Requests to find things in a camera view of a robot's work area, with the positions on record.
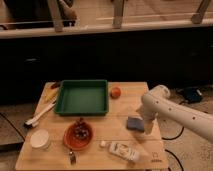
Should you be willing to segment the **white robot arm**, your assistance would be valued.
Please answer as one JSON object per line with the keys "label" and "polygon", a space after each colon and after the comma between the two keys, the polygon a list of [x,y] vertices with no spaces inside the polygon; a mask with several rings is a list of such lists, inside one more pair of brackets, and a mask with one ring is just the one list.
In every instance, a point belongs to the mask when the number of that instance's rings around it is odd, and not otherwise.
{"label": "white robot arm", "polygon": [[158,114],[169,117],[200,137],[213,143],[213,115],[176,104],[169,100],[170,90],[158,85],[141,96],[136,112],[142,117],[146,134],[150,134]]}

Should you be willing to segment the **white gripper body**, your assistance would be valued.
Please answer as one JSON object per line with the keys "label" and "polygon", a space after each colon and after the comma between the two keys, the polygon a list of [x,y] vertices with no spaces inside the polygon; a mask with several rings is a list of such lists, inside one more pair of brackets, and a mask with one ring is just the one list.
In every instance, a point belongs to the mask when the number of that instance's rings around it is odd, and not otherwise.
{"label": "white gripper body", "polygon": [[157,112],[148,108],[145,105],[141,105],[137,109],[137,113],[147,122],[152,122],[157,117]]}

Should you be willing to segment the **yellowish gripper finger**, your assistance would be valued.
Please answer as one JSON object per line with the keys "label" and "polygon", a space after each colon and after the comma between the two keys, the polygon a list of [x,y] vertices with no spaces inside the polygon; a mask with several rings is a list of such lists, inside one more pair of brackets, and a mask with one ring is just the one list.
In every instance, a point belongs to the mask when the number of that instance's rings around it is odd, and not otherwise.
{"label": "yellowish gripper finger", "polygon": [[144,130],[146,134],[151,134],[154,127],[153,120],[145,120],[144,121]]}

